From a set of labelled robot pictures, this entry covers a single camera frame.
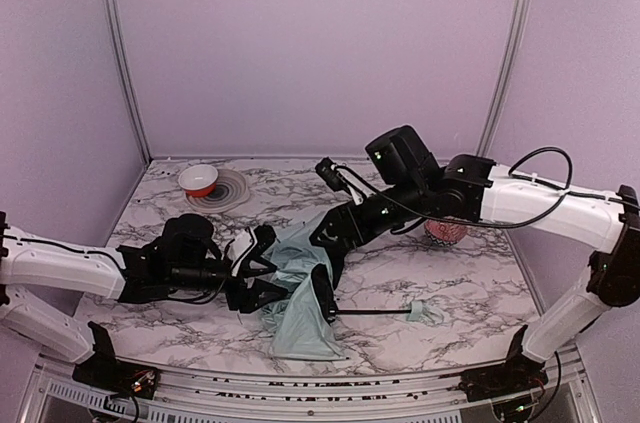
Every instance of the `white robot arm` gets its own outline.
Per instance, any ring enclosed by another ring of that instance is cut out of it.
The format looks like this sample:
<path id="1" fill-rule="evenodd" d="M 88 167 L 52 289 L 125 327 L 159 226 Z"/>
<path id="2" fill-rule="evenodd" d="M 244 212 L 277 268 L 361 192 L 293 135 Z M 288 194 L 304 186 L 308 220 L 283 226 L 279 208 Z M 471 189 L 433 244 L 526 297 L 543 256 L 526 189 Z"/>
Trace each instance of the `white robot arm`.
<path id="1" fill-rule="evenodd" d="M 172 299 L 177 289 L 200 290 L 199 301 L 207 302 L 224 289 L 229 308 L 242 313 L 286 295 L 253 279 L 275 271 L 261 256 L 275 240 L 266 225 L 240 232 L 223 255 L 211 239 L 212 224 L 199 215 L 170 219 L 162 236 L 142 248 L 63 243 L 9 227 L 5 219 L 0 212 L 0 321 L 76 364 L 76 380 L 114 392 L 137 388 L 138 396 L 150 396 L 155 368 L 118 361 L 104 328 L 74 320 L 22 285 L 83 291 L 122 303 Z"/>
<path id="2" fill-rule="evenodd" d="M 562 150 L 544 150 L 564 154 L 570 163 Z M 384 191 L 328 158 L 316 167 L 334 191 L 351 188 L 348 175 L 373 193 L 364 201 L 330 210 L 312 235 L 312 242 L 325 247 L 332 257 L 334 275 L 350 249 L 388 230 L 400 234 L 403 225 L 416 218 L 420 218 L 416 223 L 453 217 L 456 223 L 471 226 L 531 226 L 594 250 L 576 283 L 537 321 L 516 333 L 504 363 L 462 373 L 460 388 L 469 401 L 546 383 L 544 363 L 556 350 L 602 313 L 640 297 L 640 217 L 632 188 L 596 191 L 515 171 L 540 151 L 512 168 L 472 155 L 459 155 L 440 167 L 409 126 L 378 137 L 366 151 L 384 182 L 391 185 Z"/>

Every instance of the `black cable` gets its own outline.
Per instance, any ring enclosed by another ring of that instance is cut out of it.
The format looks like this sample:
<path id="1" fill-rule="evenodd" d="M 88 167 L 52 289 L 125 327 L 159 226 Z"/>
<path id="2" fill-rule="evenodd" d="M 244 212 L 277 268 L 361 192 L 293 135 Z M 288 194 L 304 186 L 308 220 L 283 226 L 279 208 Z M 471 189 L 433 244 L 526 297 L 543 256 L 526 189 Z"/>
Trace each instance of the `black cable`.
<path id="1" fill-rule="evenodd" d="M 351 208 L 347 207 L 347 213 L 349 213 L 351 223 L 353 223 L 353 227 L 356 229 L 356 233 L 358 233 L 358 238 L 360 238 L 360 241 L 364 241 L 364 238 L 362 238 L 362 233 L 360 232 L 360 227 L 358 226 L 356 219 L 353 217 L 353 213 L 351 213 Z"/>
<path id="2" fill-rule="evenodd" d="M 25 243 L 37 243 L 40 245 L 49 245 L 49 246 L 55 246 L 56 248 L 61 248 L 65 251 L 69 251 L 71 253 L 75 253 L 78 255 L 102 255 L 102 256 L 106 256 L 107 258 L 109 258 L 114 265 L 116 265 L 116 267 L 120 268 L 120 265 L 118 265 L 118 262 L 115 260 L 115 258 L 113 258 L 113 256 L 111 256 L 109 253 L 106 253 L 104 251 L 100 251 L 100 250 L 79 250 L 77 248 L 71 248 L 70 246 L 67 245 L 63 245 L 62 243 L 58 243 L 57 241 L 48 241 L 48 240 L 39 240 L 37 238 L 17 238 L 13 235 L 4 235 L 5 238 L 9 239 L 9 240 L 15 240 L 17 242 L 21 242 L 24 241 Z"/>
<path id="3" fill-rule="evenodd" d="M 216 291 L 213 293 L 213 295 L 206 297 L 205 300 L 201 300 L 202 298 L 205 298 L 203 295 L 200 295 L 199 297 L 195 297 L 192 300 L 181 300 L 178 298 L 164 298 L 161 301 L 177 301 L 180 303 L 185 303 L 187 305 L 207 305 L 209 303 L 211 303 L 213 300 L 216 299 L 216 296 L 218 296 L 220 294 L 220 292 L 222 291 L 222 288 L 224 287 L 224 284 L 227 282 L 227 278 L 228 276 L 225 276 L 224 279 L 222 280 L 222 283 L 220 283 L 220 286 L 216 289 Z"/>
<path id="4" fill-rule="evenodd" d="M 168 298 L 165 298 L 165 301 L 177 301 L 179 303 L 195 303 L 195 302 L 198 302 L 198 301 L 203 300 L 205 298 L 208 298 L 209 296 L 211 296 L 211 292 L 210 291 L 204 291 L 200 295 L 194 296 L 193 298 L 172 298 L 172 297 L 168 297 Z"/>
<path id="5" fill-rule="evenodd" d="M 533 183 L 538 183 L 542 186 L 546 186 L 547 188 L 551 188 L 553 190 L 562 190 L 562 187 L 556 185 L 555 183 L 552 183 L 551 181 L 547 181 L 544 179 L 540 179 L 540 178 L 533 178 L 529 175 L 510 175 L 511 178 L 514 178 L 516 180 L 523 180 L 523 181 L 530 181 Z M 619 203 L 621 205 L 627 205 L 631 208 L 633 208 L 634 210 L 640 211 L 640 206 L 636 205 L 634 203 L 630 203 L 628 201 L 624 201 L 621 198 L 607 198 L 604 195 L 598 195 L 596 193 L 584 193 L 581 191 L 569 191 L 567 193 L 569 196 L 575 196 L 576 198 L 587 198 L 587 199 L 592 199 L 592 200 L 600 200 L 600 201 L 610 201 L 612 203 Z"/>
<path id="6" fill-rule="evenodd" d="M 411 309 L 403 310 L 336 310 L 334 315 L 406 315 Z"/>
<path id="7" fill-rule="evenodd" d="M 560 361 L 560 355 L 558 355 L 557 351 L 555 352 L 555 355 L 556 355 L 556 361 L 558 362 L 558 382 L 556 383 L 556 387 L 553 390 L 553 393 L 551 394 L 547 402 L 544 404 L 542 409 L 538 413 L 536 413 L 534 416 L 529 418 L 529 423 L 540 418 L 540 415 L 542 415 L 542 413 L 544 413 L 545 410 L 549 408 L 549 405 L 551 405 L 551 402 L 554 400 L 554 398 L 558 394 L 558 391 L 560 390 L 560 382 L 562 380 L 562 362 Z"/>
<path id="8" fill-rule="evenodd" d="M 537 156 L 537 155 L 539 155 L 541 153 L 558 153 L 558 154 L 560 154 L 560 155 L 562 155 L 564 157 L 564 159 L 567 162 L 567 179 L 566 179 L 565 187 L 562 188 L 562 190 L 568 190 L 569 187 L 571 186 L 571 181 L 573 179 L 573 162 L 571 161 L 571 157 L 569 156 L 569 154 L 566 151 L 564 151 L 561 148 L 557 148 L 555 146 L 545 146 L 543 148 L 538 148 L 537 150 L 534 150 L 534 151 L 526 154 L 525 156 L 520 158 L 520 160 L 518 160 L 516 162 L 516 164 L 513 165 L 509 169 L 509 175 L 511 175 L 511 173 L 513 173 L 513 171 L 515 171 L 519 166 L 521 166 L 522 164 L 524 164 L 525 162 L 527 162 L 528 160 L 530 160 L 534 156 Z M 519 223 L 481 223 L 481 222 L 471 222 L 471 221 L 463 221 L 463 220 L 451 220 L 451 219 L 438 218 L 438 217 L 434 217 L 434 216 L 431 216 L 431 215 L 428 215 L 428 214 L 424 214 L 424 213 L 415 211 L 413 208 L 409 208 L 408 206 L 403 205 L 399 201 L 396 201 L 393 198 L 385 195 L 384 192 L 378 190 L 375 186 L 371 185 L 368 181 L 366 181 L 364 178 L 362 178 L 358 173 L 356 173 L 354 170 L 352 170 L 348 166 L 338 165 L 338 166 L 336 166 L 336 168 L 339 169 L 339 170 L 348 171 L 361 184 L 366 186 L 369 190 L 373 191 L 375 194 L 381 196 L 382 198 L 386 199 L 387 201 L 393 203 L 394 205 L 399 206 L 400 208 L 404 209 L 405 211 L 408 211 L 409 213 L 416 215 L 419 218 L 427 218 L 427 219 L 434 220 L 434 221 L 441 221 L 441 222 L 444 222 L 444 223 L 453 223 L 453 224 L 458 224 L 458 225 L 463 225 L 463 226 L 473 226 L 473 227 L 477 227 L 477 228 L 493 228 L 493 229 L 500 229 L 500 230 L 515 230 L 517 228 L 523 228 L 525 226 L 532 225 L 533 223 L 537 223 L 538 221 L 546 218 L 551 213 L 553 213 L 562 204 L 562 202 L 564 201 L 564 199 L 567 196 L 567 193 L 561 194 L 558 197 L 558 200 L 553 205 L 551 205 L 551 207 L 549 207 L 547 210 L 543 211 L 542 213 L 540 213 L 537 216 L 534 216 L 533 218 L 530 218 L 530 219 L 525 220 L 525 221 L 521 221 Z M 355 186 L 351 182 L 349 182 L 348 180 L 345 180 L 345 181 L 347 182 L 347 184 L 349 184 L 351 186 Z"/>
<path id="9" fill-rule="evenodd" d="M 427 221 L 426 218 L 418 218 L 414 223 L 412 223 L 411 225 L 407 226 L 406 228 L 401 228 L 399 230 L 391 230 L 389 233 L 391 233 L 392 235 L 404 235 L 406 233 L 409 233 L 410 231 L 415 230 L 417 227 L 419 227 L 421 224 L 423 224 L 425 221 Z"/>
<path id="10" fill-rule="evenodd" d="M 131 423 L 138 423 L 138 420 L 140 419 L 140 405 L 138 404 L 138 398 L 136 398 L 136 395 L 133 393 L 130 393 L 129 396 L 131 397 L 131 401 L 133 401 L 133 406 L 136 407 L 136 414 L 133 417 L 133 420 L 131 420 Z"/>
<path id="11" fill-rule="evenodd" d="M 133 394 L 133 391 L 123 391 L 121 393 L 115 393 L 113 395 L 107 396 L 107 398 L 105 398 L 104 403 L 102 405 L 102 407 L 105 410 L 109 410 L 109 408 L 107 408 L 107 402 L 109 402 L 110 400 L 114 400 L 116 398 L 131 398 L 131 401 L 133 402 L 133 406 L 135 407 L 135 413 L 133 416 L 133 420 L 131 420 L 131 423 L 138 423 L 138 420 L 140 419 L 140 404 L 138 403 L 138 398 L 136 398 L 136 395 Z"/>

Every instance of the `white marble surface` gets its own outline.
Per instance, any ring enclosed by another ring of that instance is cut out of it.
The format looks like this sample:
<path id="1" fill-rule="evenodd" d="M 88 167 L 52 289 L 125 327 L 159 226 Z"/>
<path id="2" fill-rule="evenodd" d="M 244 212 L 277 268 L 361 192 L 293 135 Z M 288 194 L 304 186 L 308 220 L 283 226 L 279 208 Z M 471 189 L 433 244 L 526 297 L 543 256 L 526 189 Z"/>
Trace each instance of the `white marble surface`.
<path id="1" fill-rule="evenodd" d="M 225 215 L 210 216 L 214 239 L 226 243 L 237 229 L 269 223 L 283 227 L 345 201 L 315 174 L 315 160 L 215 160 L 241 171 L 251 199 Z M 141 245 L 164 222 L 192 212 L 178 187 L 194 162 L 154 161 L 118 223 L 111 245 Z M 350 165 L 373 178 L 367 162 Z M 124 305 L 85 295 L 76 317 L 110 332 L 118 355 L 155 364 L 234 373 L 366 375 L 411 372 L 503 358 L 513 333 L 536 310 L 509 245 L 494 230 L 470 229 L 459 245 L 428 246 L 423 230 L 385 235 L 347 258 L 336 291 L 340 308 L 397 308 L 427 300 L 446 315 L 436 327 L 397 316 L 342 316 L 333 329 L 348 360 L 302 362 L 267 356 L 270 334 L 258 313 L 227 310 L 223 296 L 206 306 L 174 302 Z"/>

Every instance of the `purple backdrop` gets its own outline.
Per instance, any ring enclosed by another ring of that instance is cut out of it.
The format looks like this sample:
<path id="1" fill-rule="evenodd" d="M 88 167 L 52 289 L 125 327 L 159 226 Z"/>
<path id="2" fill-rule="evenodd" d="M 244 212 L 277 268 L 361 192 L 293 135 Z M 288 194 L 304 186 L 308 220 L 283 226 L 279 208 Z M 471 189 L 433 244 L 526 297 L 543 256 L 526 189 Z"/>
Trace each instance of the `purple backdrop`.
<path id="1" fill-rule="evenodd" d="M 533 0 L 492 156 L 513 162 L 546 144 L 566 148 L 575 182 L 640 189 L 640 0 Z M 532 164 L 562 178 L 560 161 Z M 516 232 L 547 304 L 587 264 L 589 250 L 534 230 Z M 640 304 L 614 310 L 579 347 L 607 423 L 637 419 Z"/>
<path id="2" fill-rule="evenodd" d="M 514 0 L 118 0 L 154 155 L 478 143 Z"/>
<path id="3" fill-rule="evenodd" d="M 0 210 L 25 230 L 103 244 L 142 172 L 101 0 L 0 0 Z M 49 293 L 59 306 L 68 294 Z M 0 329 L 0 420 L 38 345 Z"/>

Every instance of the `small white object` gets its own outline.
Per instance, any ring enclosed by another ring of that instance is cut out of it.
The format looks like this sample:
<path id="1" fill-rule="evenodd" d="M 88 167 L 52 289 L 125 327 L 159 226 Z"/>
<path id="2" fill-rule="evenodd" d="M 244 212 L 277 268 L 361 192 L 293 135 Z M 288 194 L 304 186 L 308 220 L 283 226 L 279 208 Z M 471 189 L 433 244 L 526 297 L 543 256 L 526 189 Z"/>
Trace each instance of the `small white object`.
<path id="1" fill-rule="evenodd" d="M 178 177 L 180 188 L 198 191 L 213 185 L 218 179 L 218 170 L 211 165 L 194 165 L 185 169 Z"/>
<path id="2" fill-rule="evenodd" d="M 361 205 L 362 203 L 364 203 L 364 200 L 366 198 L 369 198 L 371 195 L 373 195 L 373 191 L 371 191 L 369 188 L 367 188 L 366 186 L 364 186 L 362 183 L 360 183 L 358 181 L 357 178 L 355 178 L 351 173 L 349 173 L 348 171 L 345 170 L 340 170 L 337 169 L 338 165 L 333 165 L 331 167 L 332 170 L 337 170 L 338 174 L 347 182 L 349 182 L 350 184 L 349 186 L 349 193 L 351 193 L 351 198 L 353 198 L 353 202 L 356 205 Z"/>
<path id="3" fill-rule="evenodd" d="M 236 235 L 231 244 L 229 245 L 229 251 L 227 252 L 227 258 L 231 260 L 231 276 L 238 276 L 240 271 L 240 265 L 249 254 L 249 252 L 255 248 L 258 244 L 255 232 L 251 228 L 242 230 Z"/>

